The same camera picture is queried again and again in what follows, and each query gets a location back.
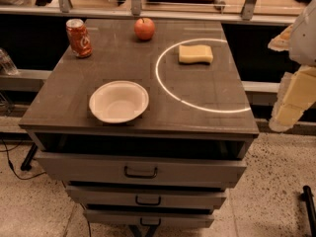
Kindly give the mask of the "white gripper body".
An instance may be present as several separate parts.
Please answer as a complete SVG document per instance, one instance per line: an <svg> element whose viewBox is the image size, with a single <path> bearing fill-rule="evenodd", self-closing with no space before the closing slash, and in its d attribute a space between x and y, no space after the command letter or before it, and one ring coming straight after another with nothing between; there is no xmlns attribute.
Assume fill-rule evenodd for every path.
<svg viewBox="0 0 316 237"><path fill-rule="evenodd" d="M299 64L316 66L316 0L311 0L293 23L289 57Z"/></svg>

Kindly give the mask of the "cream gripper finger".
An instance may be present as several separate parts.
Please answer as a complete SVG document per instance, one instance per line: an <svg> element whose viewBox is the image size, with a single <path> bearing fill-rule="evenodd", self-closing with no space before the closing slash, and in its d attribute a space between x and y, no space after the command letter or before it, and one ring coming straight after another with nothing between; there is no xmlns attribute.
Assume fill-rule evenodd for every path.
<svg viewBox="0 0 316 237"><path fill-rule="evenodd" d="M274 51L288 51L292 28L293 25L288 26L279 35L271 39L271 41L268 44L268 48Z"/></svg>
<svg viewBox="0 0 316 237"><path fill-rule="evenodd" d="M301 65L295 73L286 72L276 97L269 127L276 132L285 132L316 103L316 68Z"/></svg>

